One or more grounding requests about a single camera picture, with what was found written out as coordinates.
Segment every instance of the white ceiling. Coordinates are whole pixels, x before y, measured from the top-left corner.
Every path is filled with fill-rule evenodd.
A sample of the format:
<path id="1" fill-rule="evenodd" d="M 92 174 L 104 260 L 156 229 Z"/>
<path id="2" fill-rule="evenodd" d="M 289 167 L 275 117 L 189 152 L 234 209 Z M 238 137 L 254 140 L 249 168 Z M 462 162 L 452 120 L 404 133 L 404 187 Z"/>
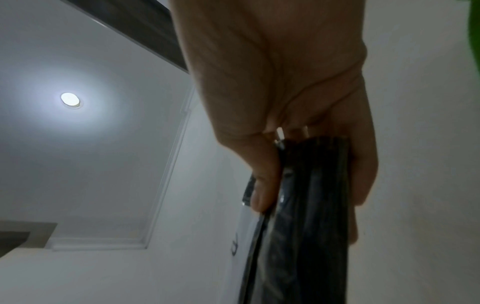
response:
<path id="1" fill-rule="evenodd" d="M 60 0 L 1 1 L 0 218 L 57 222 L 54 237 L 142 237 L 191 88 Z"/>

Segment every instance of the ceiling beam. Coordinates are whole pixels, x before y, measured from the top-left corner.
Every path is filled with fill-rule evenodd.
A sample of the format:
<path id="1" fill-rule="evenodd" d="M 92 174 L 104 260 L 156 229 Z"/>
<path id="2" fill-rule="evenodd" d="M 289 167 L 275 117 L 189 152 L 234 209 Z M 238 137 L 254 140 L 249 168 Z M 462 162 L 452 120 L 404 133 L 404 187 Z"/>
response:
<path id="1" fill-rule="evenodd" d="M 157 0 L 63 0 L 185 72 L 170 11 Z"/>

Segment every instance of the skin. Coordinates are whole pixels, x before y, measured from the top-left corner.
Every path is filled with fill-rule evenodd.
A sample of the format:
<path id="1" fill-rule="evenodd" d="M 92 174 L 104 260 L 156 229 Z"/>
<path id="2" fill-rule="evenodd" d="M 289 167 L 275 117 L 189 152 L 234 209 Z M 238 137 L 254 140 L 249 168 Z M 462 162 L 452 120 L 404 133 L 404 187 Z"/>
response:
<path id="1" fill-rule="evenodd" d="M 378 169 L 362 76 L 364 0 L 171 0 L 188 68 L 217 140 L 257 178 L 252 206 L 277 198 L 277 128 L 301 141 L 350 141 L 352 205 L 365 202 Z M 350 213 L 350 241 L 358 233 Z"/>

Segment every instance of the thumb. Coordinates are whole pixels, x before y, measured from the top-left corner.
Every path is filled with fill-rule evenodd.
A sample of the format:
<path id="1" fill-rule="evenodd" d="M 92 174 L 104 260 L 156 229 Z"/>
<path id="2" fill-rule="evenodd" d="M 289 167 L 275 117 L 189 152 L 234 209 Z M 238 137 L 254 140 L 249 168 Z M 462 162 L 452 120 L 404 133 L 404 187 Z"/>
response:
<path id="1" fill-rule="evenodd" d="M 280 158 L 273 141 L 264 134 L 218 141 L 252 168 L 256 182 L 250 205 L 257 212 L 266 211 L 277 200 L 281 179 Z"/>

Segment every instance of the ceiling light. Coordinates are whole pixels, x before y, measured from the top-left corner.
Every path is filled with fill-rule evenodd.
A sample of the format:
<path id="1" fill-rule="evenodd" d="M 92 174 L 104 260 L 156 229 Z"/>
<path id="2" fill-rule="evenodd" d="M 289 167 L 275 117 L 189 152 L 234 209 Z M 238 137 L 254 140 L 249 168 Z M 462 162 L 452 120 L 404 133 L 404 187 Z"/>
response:
<path id="1" fill-rule="evenodd" d="M 80 106 L 80 99 L 73 93 L 63 93 L 60 98 L 69 107 L 78 108 Z"/>

